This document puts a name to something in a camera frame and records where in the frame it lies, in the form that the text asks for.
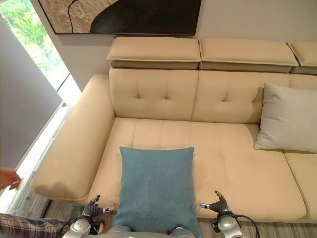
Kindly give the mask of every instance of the throw pillow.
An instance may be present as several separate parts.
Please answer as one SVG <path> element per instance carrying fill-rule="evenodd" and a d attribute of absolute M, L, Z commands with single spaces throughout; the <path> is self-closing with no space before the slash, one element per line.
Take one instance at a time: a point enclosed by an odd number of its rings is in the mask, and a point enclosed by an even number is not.
<path fill-rule="evenodd" d="M 317 153 L 317 90 L 265 83 L 261 130 L 255 149 Z"/>
<path fill-rule="evenodd" d="M 141 150 L 120 147 L 120 205 L 113 226 L 171 231 L 180 226 L 201 238 L 194 212 L 194 148 Z"/>

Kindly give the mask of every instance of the window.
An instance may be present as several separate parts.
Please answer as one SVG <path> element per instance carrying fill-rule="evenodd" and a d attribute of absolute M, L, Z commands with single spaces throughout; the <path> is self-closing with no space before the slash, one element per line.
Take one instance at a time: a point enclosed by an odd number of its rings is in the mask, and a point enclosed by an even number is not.
<path fill-rule="evenodd" d="M 0 11 L 43 75 L 58 90 L 69 71 L 30 0 L 5 0 L 0 4 Z"/>

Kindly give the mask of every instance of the wall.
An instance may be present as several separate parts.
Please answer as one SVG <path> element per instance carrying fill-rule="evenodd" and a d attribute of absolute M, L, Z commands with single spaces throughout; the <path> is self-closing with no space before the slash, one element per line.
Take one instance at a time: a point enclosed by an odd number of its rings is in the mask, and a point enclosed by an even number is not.
<path fill-rule="evenodd" d="M 95 73 L 108 73 L 110 63 L 107 62 L 106 57 L 113 36 L 55 35 L 38 0 L 31 0 L 31 3 L 81 90 Z"/>
<path fill-rule="evenodd" d="M 31 0 L 80 89 L 107 73 L 113 36 L 55 35 L 37 0 Z M 202 0 L 197 37 L 317 41 L 316 0 Z"/>
<path fill-rule="evenodd" d="M 16 167 L 61 98 L 0 17 L 1 166 Z"/>
<path fill-rule="evenodd" d="M 197 36 L 317 41 L 316 0 L 203 0 Z"/>

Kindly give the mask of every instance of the blue pillow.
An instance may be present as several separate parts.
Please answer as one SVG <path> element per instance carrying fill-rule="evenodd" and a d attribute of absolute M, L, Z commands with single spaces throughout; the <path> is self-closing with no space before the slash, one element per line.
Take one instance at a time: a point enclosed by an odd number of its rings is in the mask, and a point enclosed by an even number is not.
<path fill-rule="evenodd" d="M 194 148 L 141 150 L 120 147 L 120 205 L 113 226 L 171 231 L 180 226 L 201 238 L 194 212 Z"/>

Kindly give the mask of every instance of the robotic arm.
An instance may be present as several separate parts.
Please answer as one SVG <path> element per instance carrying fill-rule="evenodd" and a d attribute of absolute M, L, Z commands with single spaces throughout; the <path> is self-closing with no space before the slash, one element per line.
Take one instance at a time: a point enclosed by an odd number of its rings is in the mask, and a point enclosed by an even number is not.
<path fill-rule="evenodd" d="M 217 217 L 211 220 L 211 226 L 216 233 L 221 232 L 224 238 L 246 238 L 242 235 L 238 217 L 249 219 L 256 228 L 256 238 L 260 238 L 260 233 L 255 222 L 244 215 L 235 215 L 227 204 L 225 197 L 219 192 L 215 191 L 219 197 L 218 202 L 213 204 L 200 203 L 201 208 L 210 209 L 218 213 Z"/>
<path fill-rule="evenodd" d="M 62 238 L 85 238 L 89 235 L 97 235 L 100 222 L 94 218 L 102 213 L 110 212 L 114 207 L 101 208 L 96 202 L 99 201 L 100 195 L 95 196 L 84 208 L 81 216 L 71 224 L 70 230 Z"/>

